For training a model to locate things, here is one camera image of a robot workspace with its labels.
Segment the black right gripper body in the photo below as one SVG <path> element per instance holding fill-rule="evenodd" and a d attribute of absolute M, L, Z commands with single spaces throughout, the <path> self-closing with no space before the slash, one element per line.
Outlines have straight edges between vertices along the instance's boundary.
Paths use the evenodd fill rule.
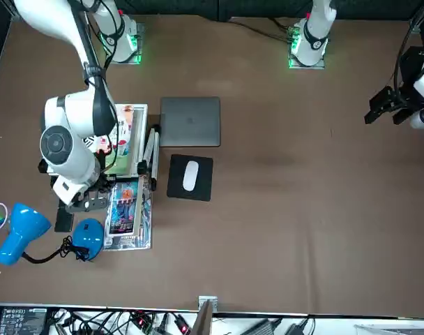
<path fill-rule="evenodd" d="M 90 212 L 106 209 L 109 204 L 109 182 L 102 177 L 89 188 L 78 191 L 69 205 L 66 205 L 68 213 Z"/>

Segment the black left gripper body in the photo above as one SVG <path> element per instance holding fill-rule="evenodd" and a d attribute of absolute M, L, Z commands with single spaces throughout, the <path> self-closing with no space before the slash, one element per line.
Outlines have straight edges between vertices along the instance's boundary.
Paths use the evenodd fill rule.
<path fill-rule="evenodd" d="M 423 100 L 414 88 L 414 82 L 394 83 L 393 90 L 395 101 L 402 107 L 413 110 L 414 112 L 423 108 Z"/>

